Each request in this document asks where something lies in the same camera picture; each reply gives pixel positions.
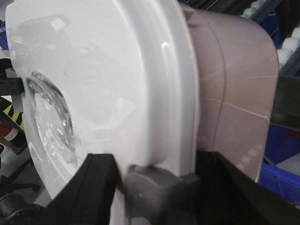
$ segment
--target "blue storage bin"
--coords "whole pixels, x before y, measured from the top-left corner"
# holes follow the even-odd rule
[[[300,153],[300,140],[292,138],[291,132],[291,129],[270,125],[265,155],[275,164]],[[300,176],[265,162],[262,164],[259,183],[300,206]]]
[[[6,37],[5,26],[0,26],[0,46],[3,50],[8,50],[8,39]]]
[[[300,206],[300,176],[263,163],[260,184]]]
[[[278,18],[276,14],[268,15],[261,23],[260,26],[264,28],[271,36],[276,48],[280,46],[282,42],[281,33],[279,30]]]

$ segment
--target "black plastic bracket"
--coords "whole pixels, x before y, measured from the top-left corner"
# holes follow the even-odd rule
[[[0,96],[20,95],[23,92],[24,85],[20,77],[0,78]]]
[[[88,154],[82,166],[34,225],[109,225],[119,178],[111,154]]]

